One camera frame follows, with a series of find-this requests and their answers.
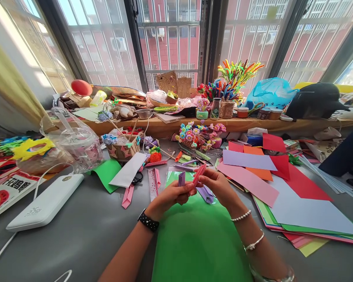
pearl bracelet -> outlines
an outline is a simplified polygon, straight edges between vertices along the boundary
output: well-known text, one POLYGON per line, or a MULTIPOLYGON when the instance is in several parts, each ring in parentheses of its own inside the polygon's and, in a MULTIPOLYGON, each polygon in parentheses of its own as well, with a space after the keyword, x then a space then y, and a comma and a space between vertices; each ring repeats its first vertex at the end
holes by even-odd
POLYGON ((244 219, 245 217, 248 217, 251 214, 251 210, 248 210, 248 212, 246 212, 244 215, 242 215, 241 217, 238 217, 236 219, 231 219, 231 221, 233 222, 237 222, 240 221, 241 219, 244 219))
POLYGON ((254 250, 254 249, 255 249, 255 246, 264 238, 264 232, 263 232, 263 230, 261 230, 261 232, 263 233, 263 235, 260 237, 260 239, 257 240, 255 243, 250 244, 250 245, 248 245, 247 247, 245 247, 244 249, 245 249, 246 251, 248 251, 248 250, 250 250, 250 251, 254 250))

magazine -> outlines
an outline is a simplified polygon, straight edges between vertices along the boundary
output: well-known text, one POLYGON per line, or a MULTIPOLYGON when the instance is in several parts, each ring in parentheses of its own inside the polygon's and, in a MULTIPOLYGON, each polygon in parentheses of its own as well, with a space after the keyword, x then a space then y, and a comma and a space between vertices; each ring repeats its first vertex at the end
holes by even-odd
POLYGON ((0 214, 36 188, 40 177, 17 171, 0 184, 0 214))

cable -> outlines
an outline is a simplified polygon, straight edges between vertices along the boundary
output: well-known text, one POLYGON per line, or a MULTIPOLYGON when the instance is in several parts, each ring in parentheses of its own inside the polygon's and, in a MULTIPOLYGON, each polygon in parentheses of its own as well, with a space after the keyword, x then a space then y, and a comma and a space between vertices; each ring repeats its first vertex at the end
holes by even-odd
MULTIPOLYGON (((35 192, 34 192, 34 199, 33 201, 36 199, 37 195, 38 195, 38 187, 39 187, 39 184, 40 184, 40 181, 43 179, 43 177, 46 175, 46 173, 48 173, 50 170, 52 170, 54 167, 58 166, 58 165, 61 165, 61 164, 67 164, 67 165, 70 165, 73 167, 72 164, 70 163, 58 163, 52 167, 50 167, 48 170, 46 170, 46 172, 44 174, 42 174, 42 176, 39 178, 37 184, 36 184, 36 188, 35 188, 35 192)), ((13 240, 14 237, 16 237, 18 232, 14 233, 12 235, 12 237, 10 237, 10 239, 8 240, 8 242, 5 243, 4 247, 0 250, 0 256, 3 254, 3 252, 5 251, 6 247, 10 244, 10 242, 13 240)), ((67 272, 65 272, 62 276, 60 276, 55 282, 59 281, 60 278, 62 278, 66 273, 69 273, 67 278, 63 281, 63 282, 67 282, 68 279, 70 278, 70 276, 72 275, 72 270, 68 270, 67 272)))
POLYGON ((148 124, 146 125, 146 129, 145 129, 145 131, 144 131, 144 142, 142 143, 142 151, 144 152, 144 154, 146 154, 146 153, 145 153, 145 151, 144 151, 144 145, 145 145, 145 133, 146 133, 146 131, 148 130, 148 126, 149 126, 149 119, 150 119, 152 116, 153 116, 153 114, 152 114, 150 117, 148 117, 148 124))

hand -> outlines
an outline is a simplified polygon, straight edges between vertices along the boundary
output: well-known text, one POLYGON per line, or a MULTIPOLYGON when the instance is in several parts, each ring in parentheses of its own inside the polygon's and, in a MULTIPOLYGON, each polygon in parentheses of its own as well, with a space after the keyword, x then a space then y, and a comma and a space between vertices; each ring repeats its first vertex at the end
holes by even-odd
POLYGON ((164 212, 174 204, 185 204, 189 196, 196 194, 192 182, 187 181, 184 186, 178 187, 178 181, 173 181, 150 203, 145 214, 154 221, 160 221, 164 212))
POLYGON ((247 212, 246 206, 239 199, 238 195, 234 192, 228 180, 221 172, 208 168, 204 171, 203 175, 199 177, 199 182, 212 190, 232 217, 243 211, 247 212))

air conditioner unit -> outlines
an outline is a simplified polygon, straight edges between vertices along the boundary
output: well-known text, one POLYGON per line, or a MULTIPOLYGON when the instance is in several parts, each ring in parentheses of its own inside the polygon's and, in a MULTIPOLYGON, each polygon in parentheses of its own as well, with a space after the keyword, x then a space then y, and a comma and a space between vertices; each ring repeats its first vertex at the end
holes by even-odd
POLYGON ((114 40, 116 40, 117 46, 119 48, 119 52, 127 52, 127 45, 124 40, 124 37, 115 37, 115 38, 110 37, 111 45, 112 45, 113 49, 115 51, 117 51, 114 40))
MULTIPOLYGON (((152 36, 156 37, 155 29, 152 29, 152 36)), ((158 37, 162 37, 163 38, 164 36, 165 36, 165 28, 159 27, 158 28, 158 37)))
POLYGON ((276 36, 277 36, 277 32, 273 31, 273 32, 268 32, 267 33, 263 33, 262 39, 259 42, 259 45, 263 45, 264 41, 265 41, 265 45, 272 45, 274 44, 275 40, 276 40, 276 36))

